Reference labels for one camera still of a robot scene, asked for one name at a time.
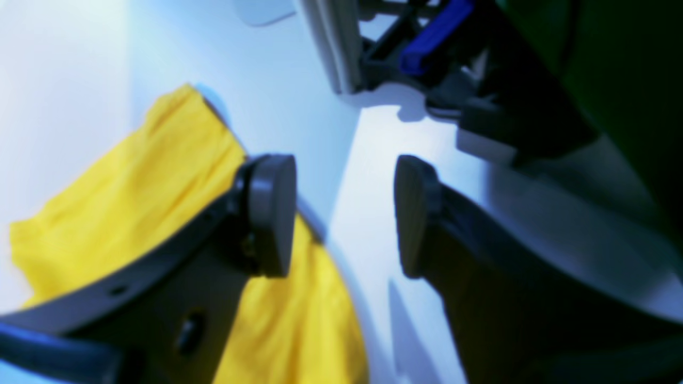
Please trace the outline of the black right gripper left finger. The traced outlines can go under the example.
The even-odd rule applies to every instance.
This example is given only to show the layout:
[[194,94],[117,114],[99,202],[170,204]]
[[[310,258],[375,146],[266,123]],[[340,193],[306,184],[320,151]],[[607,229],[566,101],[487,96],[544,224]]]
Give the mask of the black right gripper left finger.
[[252,277],[284,278],[297,162],[262,155],[230,189],[138,260],[2,316],[2,362],[66,383],[211,383]]

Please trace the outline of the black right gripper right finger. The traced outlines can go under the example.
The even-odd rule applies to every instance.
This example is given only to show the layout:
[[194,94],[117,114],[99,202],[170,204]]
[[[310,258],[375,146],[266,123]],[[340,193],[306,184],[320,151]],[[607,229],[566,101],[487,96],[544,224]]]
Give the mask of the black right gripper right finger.
[[481,207],[401,155],[403,273],[437,291],[470,383],[680,383],[681,325],[551,267]]

